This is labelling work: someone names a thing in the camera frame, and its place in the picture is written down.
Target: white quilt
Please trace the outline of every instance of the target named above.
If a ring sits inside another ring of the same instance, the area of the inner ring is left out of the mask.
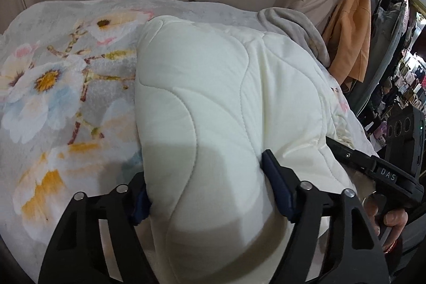
[[[336,94],[291,39],[246,27],[157,17],[137,57],[157,271],[167,283],[267,283],[292,225],[275,207],[261,153],[271,149],[321,190],[357,189],[325,143],[354,148]]]

